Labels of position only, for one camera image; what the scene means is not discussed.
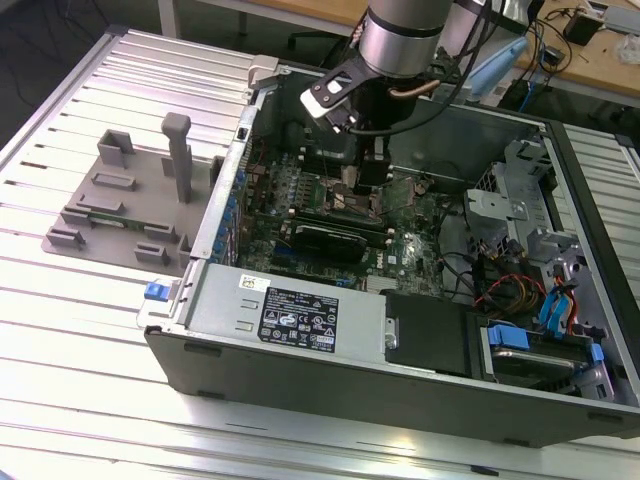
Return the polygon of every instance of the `white sticker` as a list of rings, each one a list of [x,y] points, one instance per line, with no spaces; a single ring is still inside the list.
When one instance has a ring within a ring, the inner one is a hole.
[[[240,288],[246,288],[247,290],[255,290],[256,292],[266,292],[267,288],[271,285],[271,280],[268,278],[254,277],[253,275],[242,275],[240,277]]]
[[[326,337],[323,335],[318,335],[316,337],[316,341],[318,343],[328,343],[329,345],[333,345],[333,337]]]

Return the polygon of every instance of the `warning label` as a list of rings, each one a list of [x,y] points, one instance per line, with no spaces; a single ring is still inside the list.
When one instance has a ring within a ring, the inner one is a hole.
[[[338,299],[267,288],[258,328],[263,342],[334,353]]]

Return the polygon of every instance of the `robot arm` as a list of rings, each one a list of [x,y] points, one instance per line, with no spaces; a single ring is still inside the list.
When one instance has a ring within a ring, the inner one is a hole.
[[[336,133],[358,135],[354,159],[358,190],[366,192],[386,181],[391,164],[389,137],[435,118],[456,97],[470,73],[480,43],[437,113],[412,125],[392,128],[413,114],[419,95],[439,85],[439,81],[430,81],[423,74],[433,60],[451,4],[452,0],[369,0],[364,23],[359,26],[362,34],[358,53],[301,95],[300,100],[314,119],[328,121]],[[488,19],[491,2],[486,0],[482,9]],[[478,15],[465,41],[464,52],[468,51],[481,17]],[[480,39],[488,24],[484,22]]]
[[[358,54],[301,96],[310,115],[326,117],[336,132],[355,125],[380,128],[407,118],[413,108],[394,105],[400,97],[388,92],[424,85],[417,77],[434,57],[451,4],[452,0],[370,0]],[[339,78],[350,82],[341,84]],[[385,111],[387,120],[377,121],[372,103]]]
[[[452,0],[370,0],[359,51],[390,78],[424,72],[436,51]]]

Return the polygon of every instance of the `green circuit board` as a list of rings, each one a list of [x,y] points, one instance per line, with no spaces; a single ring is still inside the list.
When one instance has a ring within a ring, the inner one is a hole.
[[[396,178],[367,197],[352,195],[340,178],[305,172],[293,154],[248,171],[239,267],[363,291],[382,278],[408,293],[442,295],[431,228],[439,195],[419,179]],[[307,221],[366,238],[361,260],[340,263],[296,251],[291,231]]]

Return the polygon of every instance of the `wooden desk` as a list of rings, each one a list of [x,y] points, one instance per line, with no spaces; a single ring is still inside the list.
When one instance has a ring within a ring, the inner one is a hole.
[[[158,0],[162,34],[180,37],[176,15],[177,0]],[[237,10],[240,31],[246,27],[246,14],[273,18],[323,32],[348,36],[367,8],[367,0],[199,0],[209,5]]]
[[[633,5],[626,2],[626,0],[606,0],[606,2],[612,5],[615,4],[624,8],[634,9]],[[538,18],[544,19],[551,10],[557,8],[573,8],[578,4],[578,0],[547,0],[540,10]],[[568,17],[558,17],[554,20],[547,20],[548,23],[556,27],[560,32],[562,32],[568,21]],[[529,33],[528,38],[529,44],[531,45],[530,50],[532,51],[534,44],[533,33]],[[640,103],[640,65],[622,64],[615,55],[615,46],[622,38],[623,35],[619,33],[601,30],[593,36],[585,47],[572,43],[573,59],[571,64],[564,72],[555,75],[550,85],[567,90],[580,90],[578,93],[585,93],[604,100],[608,100],[609,98],[603,97],[611,97],[611,95],[608,94],[613,93],[620,97],[619,100],[626,97],[627,104],[635,103],[633,102],[634,99]],[[544,42],[568,55],[567,45],[558,38],[558,35],[549,27],[546,27]],[[529,66],[531,51],[524,53],[520,57],[516,63],[517,67],[525,69]]]

